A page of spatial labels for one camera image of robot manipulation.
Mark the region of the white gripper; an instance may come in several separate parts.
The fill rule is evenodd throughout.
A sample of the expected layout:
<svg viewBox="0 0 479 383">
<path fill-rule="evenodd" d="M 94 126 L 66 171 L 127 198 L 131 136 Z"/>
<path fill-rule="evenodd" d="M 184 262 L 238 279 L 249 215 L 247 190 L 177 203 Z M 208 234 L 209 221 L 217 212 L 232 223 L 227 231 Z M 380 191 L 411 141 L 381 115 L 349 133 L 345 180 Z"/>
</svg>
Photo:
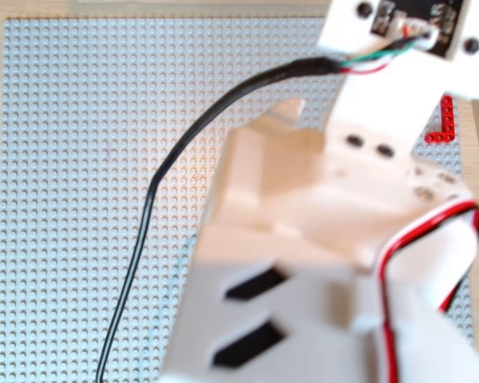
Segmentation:
<svg viewBox="0 0 479 383">
<path fill-rule="evenodd" d="M 430 208 L 474 199 L 473 192 L 460 176 L 433 162 L 412 159 L 406 178 L 414 196 Z"/>
</svg>

